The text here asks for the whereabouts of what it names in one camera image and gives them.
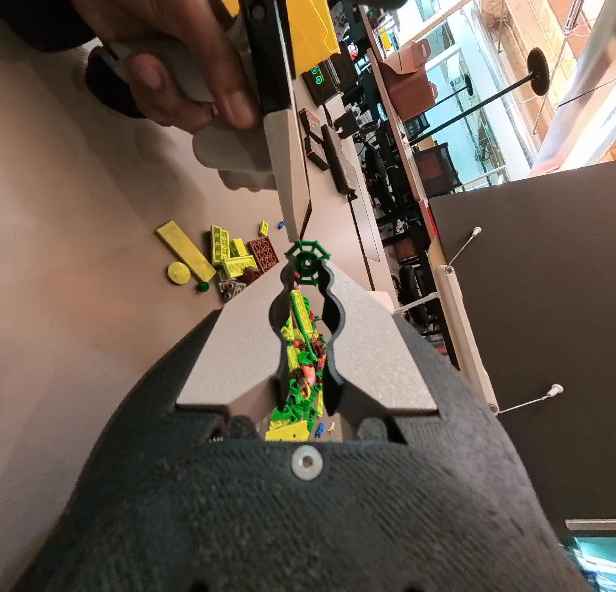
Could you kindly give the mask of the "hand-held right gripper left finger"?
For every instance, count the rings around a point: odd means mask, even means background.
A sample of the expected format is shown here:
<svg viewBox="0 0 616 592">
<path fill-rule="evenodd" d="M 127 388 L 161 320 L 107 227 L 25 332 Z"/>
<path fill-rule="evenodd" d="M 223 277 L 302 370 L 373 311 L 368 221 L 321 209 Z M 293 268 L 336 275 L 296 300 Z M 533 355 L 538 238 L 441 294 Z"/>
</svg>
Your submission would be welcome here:
<svg viewBox="0 0 616 592">
<path fill-rule="evenodd" d="M 265 439 L 274 408 L 289 392 L 287 342 L 295 269 L 281 261 L 220 311 L 176 400 L 180 411 L 250 421 Z"/>
</svg>

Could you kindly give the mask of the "black round-base stand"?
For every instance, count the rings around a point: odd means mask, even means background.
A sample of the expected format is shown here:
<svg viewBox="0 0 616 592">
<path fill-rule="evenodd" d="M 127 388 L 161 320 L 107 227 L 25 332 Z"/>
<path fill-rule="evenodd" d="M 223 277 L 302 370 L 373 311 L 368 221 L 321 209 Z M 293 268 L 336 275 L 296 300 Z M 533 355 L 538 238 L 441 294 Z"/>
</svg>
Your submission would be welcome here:
<svg viewBox="0 0 616 592">
<path fill-rule="evenodd" d="M 548 66 L 547 58 L 545 57 L 543 51 L 540 48 L 535 47 L 530 50 L 527 56 L 526 67 L 527 75 L 523 79 L 517 80 L 513 84 L 501 89 L 487 99 L 484 99 L 479 103 L 473 105 L 469 109 L 463 110 L 462 112 L 458 113 L 456 116 L 440 124 L 439 126 L 436 126 L 435 128 L 433 128 L 432 126 L 428 127 L 426 132 L 410 139 L 409 146 L 411 148 L 415 147 L 420 142 L 427 139 L 429 136 L 433 136 L 434 134 L 437 134 L 445 128 L 448 128 L 454 123 L 466 119 L 468 116 L 480 111 L 488 104 L 491 104 L 492 102 L 501 99 L 503 96 L 520 88 L 526 83 L 530 83 L 530 88 L 532 89 L 534 95 L 547 95 L 551 84 L 550 69 Z"/>
</svg>

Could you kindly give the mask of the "long lime flat tile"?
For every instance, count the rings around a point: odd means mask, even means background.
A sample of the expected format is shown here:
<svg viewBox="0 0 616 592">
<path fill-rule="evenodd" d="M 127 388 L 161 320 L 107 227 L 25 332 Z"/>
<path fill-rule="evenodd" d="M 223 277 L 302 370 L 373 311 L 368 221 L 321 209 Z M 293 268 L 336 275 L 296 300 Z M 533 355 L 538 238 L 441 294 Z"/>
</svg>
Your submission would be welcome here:
<svg viewBox="0 0 616 592">
<path fill-rule="evenodd" d="M 155 233 L 199 282 L 209 282 L 215 276 L 216 270 L 212 264 L 174 221 L 158 227 Z"/>
</svg>

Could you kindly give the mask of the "brown cardboard box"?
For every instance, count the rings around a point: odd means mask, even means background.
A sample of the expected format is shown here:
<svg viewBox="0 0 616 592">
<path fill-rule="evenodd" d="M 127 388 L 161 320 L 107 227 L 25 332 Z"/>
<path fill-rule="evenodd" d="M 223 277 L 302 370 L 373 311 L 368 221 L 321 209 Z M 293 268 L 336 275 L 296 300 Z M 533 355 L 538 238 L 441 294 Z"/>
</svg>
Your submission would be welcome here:
<svg viewBox="0 0 616 592">
<path fill-rule="evenodd" d="M 437 88 L 428 80 L 425 67 L 430 55 L 430 44 L 424 38 L 408 42 L 379 63 L 389 99 L 402 122 L 435 105 Z"/>
</svg>

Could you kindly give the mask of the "person's left hand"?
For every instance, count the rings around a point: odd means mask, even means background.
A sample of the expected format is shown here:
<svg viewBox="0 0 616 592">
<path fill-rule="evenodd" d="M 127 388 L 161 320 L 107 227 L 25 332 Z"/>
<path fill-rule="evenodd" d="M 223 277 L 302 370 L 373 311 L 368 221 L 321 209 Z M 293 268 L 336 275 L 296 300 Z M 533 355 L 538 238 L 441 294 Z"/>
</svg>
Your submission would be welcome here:
<svg viewBox="0 0 616 592">
<path fill-rule="evenodd" d="M 131 55 L 124 73 L 137 109 L 160 126 L 196 134 L 214 117 L 235 128 L 254 127 L 259 107 L 230 43 L 230 17 L 220 0 L 70 0 L 104 44 L 163 36 L 182 42 L 198 63 L 214 104 L 181 94 L 163 62 L 150 54 Z"/>
</svg>

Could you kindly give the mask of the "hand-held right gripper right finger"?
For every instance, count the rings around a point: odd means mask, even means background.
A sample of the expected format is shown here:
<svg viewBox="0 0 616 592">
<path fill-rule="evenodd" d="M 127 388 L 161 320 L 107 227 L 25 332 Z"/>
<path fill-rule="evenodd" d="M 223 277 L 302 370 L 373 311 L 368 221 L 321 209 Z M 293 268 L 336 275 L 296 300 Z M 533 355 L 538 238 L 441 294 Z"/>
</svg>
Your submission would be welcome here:
<svg viewBox="0 0 616 592">
<path fill-rule="evenodd" d="M 319 290 L 331 333 L 323 374 L 327 412 L 355 427 L 369 418 L 438 414 L 390 295 L 365 290 L 330 259 L 320 262 Z"/>
</svg>

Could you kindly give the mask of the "yellow storage bin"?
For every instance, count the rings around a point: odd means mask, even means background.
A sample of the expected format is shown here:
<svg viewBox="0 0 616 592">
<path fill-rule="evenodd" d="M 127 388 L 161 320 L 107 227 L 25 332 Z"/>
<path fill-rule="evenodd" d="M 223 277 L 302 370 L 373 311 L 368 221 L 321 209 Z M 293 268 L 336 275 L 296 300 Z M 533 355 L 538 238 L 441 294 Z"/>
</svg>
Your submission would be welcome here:
<svg viewBox="0 0 616 592">
<path fill-rule="evenodd" d="M 238 0 L 221 0 L 234 24 L 227 31 L 242 59 L 243 68 L 255 81 L 250 45 L 243 26 Z M 338 41 L 326 0 L 285 0 L 292 55 L 289 66 L 302 75 L 313 66 L 339 53 Z"/>
</svg>

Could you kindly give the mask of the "green spoked wheel piece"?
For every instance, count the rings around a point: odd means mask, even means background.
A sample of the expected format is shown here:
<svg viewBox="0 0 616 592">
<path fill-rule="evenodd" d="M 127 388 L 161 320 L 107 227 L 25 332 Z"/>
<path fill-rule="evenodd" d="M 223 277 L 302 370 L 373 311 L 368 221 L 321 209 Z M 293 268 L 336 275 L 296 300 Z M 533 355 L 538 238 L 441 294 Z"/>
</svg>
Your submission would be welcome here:
<svg viewBox="0 0 616 592">
<path fill-rule="evenodd" d="M 297 285 L 318 286 L 319 268 L 323 260 L 330 259 L 328 253 L 319 241 L 296 241 L 285 253 L 285 256 L 293 263 L 295 270 L 295 282 Z"/>
</svg>

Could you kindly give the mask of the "pile of colourful toy bricks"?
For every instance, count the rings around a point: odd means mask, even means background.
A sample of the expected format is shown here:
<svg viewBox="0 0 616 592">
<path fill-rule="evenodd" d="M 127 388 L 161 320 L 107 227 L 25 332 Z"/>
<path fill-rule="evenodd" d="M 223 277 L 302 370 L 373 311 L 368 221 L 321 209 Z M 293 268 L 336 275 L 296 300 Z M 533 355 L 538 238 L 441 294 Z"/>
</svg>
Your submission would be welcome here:
<svg viewBox="0 0 616 592">
<path fill-rule="evenodd" d="M 212 327 L 220 311 L 212 312 L 208 316 Z M 290 372 L 288 398 L 283 408 L 273 409 L 266 426 L 266 440 L 306 441 L 314 424 L 317 424 L 317 437 L 324 432 L 325 427 L 320 418 L 324 409 L 322 389 L 327 343 L 315 326 L 315 321 L 319 319 L 313 315 L 309 301 L 302 294 L 301 286 L 294 282 L 289 294 L 289 318 L 281 328 L 281 334 L 287 342 Z M 252 437 L 259 437 L 252 423 L 238 419 L 234 423 L 227 423 L 225 429 L 218 427 L 210 435 L 209 442 Z"/>
</svg>

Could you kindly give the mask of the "large brown studded plate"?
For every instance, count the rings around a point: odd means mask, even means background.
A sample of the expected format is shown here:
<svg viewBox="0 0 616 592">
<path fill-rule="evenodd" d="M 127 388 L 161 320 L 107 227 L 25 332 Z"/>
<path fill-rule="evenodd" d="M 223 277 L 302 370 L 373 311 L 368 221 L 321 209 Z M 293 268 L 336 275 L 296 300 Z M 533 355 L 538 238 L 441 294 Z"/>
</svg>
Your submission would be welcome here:
<svg viewBox="0 0 616 592">
<path fill-rule="evenodd" d="M 280 262 L 268 236 L 249 241 L 246 245 L 261 273 L 266 273 Z"/>
</svg>

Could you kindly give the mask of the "black device with green lights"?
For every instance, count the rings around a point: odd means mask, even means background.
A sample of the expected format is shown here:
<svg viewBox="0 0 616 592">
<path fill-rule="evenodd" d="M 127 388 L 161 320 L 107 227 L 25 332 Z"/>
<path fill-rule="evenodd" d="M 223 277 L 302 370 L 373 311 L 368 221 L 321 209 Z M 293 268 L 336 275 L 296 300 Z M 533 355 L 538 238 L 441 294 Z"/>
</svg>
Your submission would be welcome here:
<svg viewBox="0 0 616 592">
<path fill-rule="evenodd" d="M 302 74 L 313 103 L 322 106 L 357 84 L 355 64 L 343 55 L 333 55 Z"/>
</svg>

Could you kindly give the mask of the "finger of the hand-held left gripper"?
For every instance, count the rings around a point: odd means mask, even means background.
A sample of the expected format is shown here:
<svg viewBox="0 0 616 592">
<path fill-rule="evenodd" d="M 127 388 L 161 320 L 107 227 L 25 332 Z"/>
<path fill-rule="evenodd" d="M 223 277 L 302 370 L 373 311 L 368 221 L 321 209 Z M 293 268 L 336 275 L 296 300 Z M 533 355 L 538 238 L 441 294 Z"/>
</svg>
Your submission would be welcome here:
<svg viewBox="0 0 616 592">
<path fill-rule="evenodd" d="M 303 238 L 312 205 L 296 109 L 267 114 L 264 131 L 288 240 L 297 242 Z"/>
</svg>

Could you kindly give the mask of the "small dark box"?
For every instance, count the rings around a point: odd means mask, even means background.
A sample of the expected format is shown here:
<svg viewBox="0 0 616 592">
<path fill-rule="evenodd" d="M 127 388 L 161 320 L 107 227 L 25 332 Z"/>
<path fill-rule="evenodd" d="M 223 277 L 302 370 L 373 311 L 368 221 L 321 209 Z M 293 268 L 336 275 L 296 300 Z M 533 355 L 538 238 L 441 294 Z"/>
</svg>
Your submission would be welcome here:
<svg viewBox="0 0 616 592">
<path fill-rule="evenodd" d="M 329 164 L 325 152 L 321 144 L 315 141 L 312 136 L 304 136 L 304 150 L 305 156 L 311 164 L 316 166 L 320 171 L 325 172 L 329 170 Z"/>
<path fill-rule="evenodd" d="M 323 134 L 321 132 L 321 123 L 319 119 L 306 108 L 300 109 L 298 115 L 305 134 L 311 137 L 315 142 L 322 144 Z"/>
</svg>

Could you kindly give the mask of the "long black bar device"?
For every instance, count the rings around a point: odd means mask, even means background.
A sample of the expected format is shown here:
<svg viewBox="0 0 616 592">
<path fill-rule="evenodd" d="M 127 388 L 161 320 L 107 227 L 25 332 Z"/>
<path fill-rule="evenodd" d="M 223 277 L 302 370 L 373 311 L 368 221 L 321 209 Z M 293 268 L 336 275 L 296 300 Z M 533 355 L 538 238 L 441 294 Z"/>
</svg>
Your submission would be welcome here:
<svg viewBox="0 0 616 592">
<path fill-rule="evenodd" d="M 336 190 L 346 196 L 349 201 L 357 198 L 357 173 L 347 159 L 342 142 L 331 126 L 321 126 L 323 150 Z"/>
</svg>

